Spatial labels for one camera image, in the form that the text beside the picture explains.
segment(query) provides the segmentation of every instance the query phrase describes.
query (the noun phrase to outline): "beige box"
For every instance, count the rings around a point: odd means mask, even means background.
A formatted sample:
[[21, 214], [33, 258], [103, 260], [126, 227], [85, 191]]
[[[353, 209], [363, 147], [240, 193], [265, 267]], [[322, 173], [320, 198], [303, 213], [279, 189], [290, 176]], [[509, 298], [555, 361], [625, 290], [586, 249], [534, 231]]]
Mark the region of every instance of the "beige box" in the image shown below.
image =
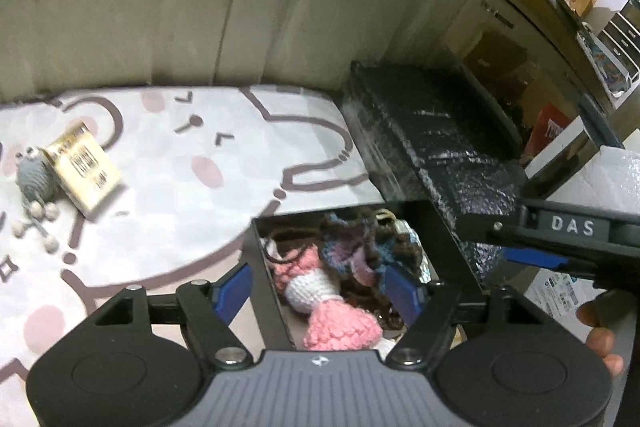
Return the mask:
[[85, 217], [120, 183], [122, 175], [84, 123], [43, 150], [60, 185]]

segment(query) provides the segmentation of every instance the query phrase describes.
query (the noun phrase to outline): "open box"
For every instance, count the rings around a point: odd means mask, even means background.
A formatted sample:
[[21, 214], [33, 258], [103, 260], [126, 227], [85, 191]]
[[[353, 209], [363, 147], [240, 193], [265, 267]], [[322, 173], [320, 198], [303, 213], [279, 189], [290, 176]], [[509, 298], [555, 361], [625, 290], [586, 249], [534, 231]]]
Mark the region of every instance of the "open box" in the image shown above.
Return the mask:
[[482, 293], [476, 277], [458, 249], [456, 240], [443, 222], [431, 201], [403, 201], [328, 208], [313, 212], [258, 217], [245, 235], [241, 263], [252, 269], [254, 284], [251, 293], [252, 307], [266, 349], [292, 350], [300, 347], [300, 338], [306, 330], [306, 322], [295, 312], [283, 306], [274, 288], [271, 269], [268, 266], [263, 239], [277, 229], [317, 229], [328, 212], [342, 219], [355, 219], [364, 208], [386, 208], [398, 219], [406, 220], [415, 230], [434, 271], [440, 279], [459, 285], [465, 297], [473, 298]]

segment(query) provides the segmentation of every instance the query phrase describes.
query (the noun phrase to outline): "barcode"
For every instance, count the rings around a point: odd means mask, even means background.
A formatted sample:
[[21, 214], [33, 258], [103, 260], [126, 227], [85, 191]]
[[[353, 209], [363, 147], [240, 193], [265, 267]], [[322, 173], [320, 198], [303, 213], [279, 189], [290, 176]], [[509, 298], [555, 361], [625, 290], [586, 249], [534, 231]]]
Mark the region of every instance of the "barcode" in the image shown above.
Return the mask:
[[80, 174], [82, 178], [86, 177], [91, 169], [98, 166], [94, 155], [84, 146], [79, 147], [78, 152], [71, 156], [70, 159], [71, 165], [76, 168], [76, 171], [78, 171], [78, 174]]
[[571, 300], [574, 302], [574, 306], [578, 305], [578, 298], [575, 296], [574, 287], [569, 285], [569, 296]]
[[106, 182], [107, 173], [105, 171], [100, 171], [100, 174], [95, 177], [95, 186], [98, 188], [103, 188]]

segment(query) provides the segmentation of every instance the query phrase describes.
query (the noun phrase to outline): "finger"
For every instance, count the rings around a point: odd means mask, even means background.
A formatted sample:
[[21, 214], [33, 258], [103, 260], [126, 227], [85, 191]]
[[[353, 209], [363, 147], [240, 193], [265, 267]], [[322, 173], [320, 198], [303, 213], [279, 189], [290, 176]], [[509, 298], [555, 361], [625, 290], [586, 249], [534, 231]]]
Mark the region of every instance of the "finger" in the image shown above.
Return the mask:
[[593, 349], [599, 357], [606, 357], [615, 343], [614, 334], [607, 328], [593, 328], [585, 341], [586, 346]]
[[575, 316], [578, 317], [578, 320], [585, 326], [596, 328], [600, 325], [598, 310], [594, 301], [585, 302], [585, 304], [580, 306], [577, 312], [575, 312]]
[[602, 360], [604, 360], [604, 364], [609, 369], [613, 378], [616, 378], [625, 368], [625, 361], [620, 355], [607, 355]]

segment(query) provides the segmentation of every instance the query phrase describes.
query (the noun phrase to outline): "white label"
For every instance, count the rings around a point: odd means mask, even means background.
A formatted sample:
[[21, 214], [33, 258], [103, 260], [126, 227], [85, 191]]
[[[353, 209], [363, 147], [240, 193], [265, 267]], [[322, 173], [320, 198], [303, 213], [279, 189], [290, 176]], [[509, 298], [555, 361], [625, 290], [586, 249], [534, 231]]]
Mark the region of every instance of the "white label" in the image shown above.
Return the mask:
[[554, 319], [578, 309], [588, 300], [579, 279], [546, 269], [536, 275], [525, 296]]

